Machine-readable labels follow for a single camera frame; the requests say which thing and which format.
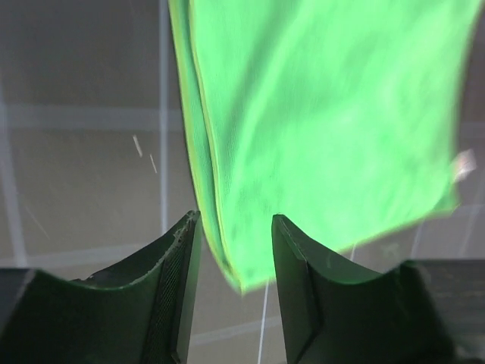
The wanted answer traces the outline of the green microfiber towel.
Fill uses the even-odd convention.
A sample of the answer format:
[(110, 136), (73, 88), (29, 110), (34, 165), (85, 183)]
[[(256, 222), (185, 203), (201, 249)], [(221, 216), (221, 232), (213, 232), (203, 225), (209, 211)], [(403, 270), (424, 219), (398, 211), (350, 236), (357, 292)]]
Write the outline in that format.
[(482, 1), (171, 1), (192, 180), (232, 288), (282, 214), (343, 252), (451, 212)]

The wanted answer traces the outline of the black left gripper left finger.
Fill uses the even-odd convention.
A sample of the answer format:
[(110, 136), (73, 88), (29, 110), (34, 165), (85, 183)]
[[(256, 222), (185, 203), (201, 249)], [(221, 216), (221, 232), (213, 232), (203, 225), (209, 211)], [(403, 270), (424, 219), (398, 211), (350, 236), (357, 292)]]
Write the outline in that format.
[(3, 363), (185, 363), (201, 255), (198, 212), (88, 278), (1, 271)]

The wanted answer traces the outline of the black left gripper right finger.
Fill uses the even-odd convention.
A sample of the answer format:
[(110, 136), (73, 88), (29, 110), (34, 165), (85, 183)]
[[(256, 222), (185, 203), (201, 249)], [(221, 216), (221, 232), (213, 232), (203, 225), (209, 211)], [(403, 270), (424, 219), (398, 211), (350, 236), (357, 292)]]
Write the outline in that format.
[(289, 363), (482, 363), (484, 262), (406, 260), (380, 273), (272, 221)]

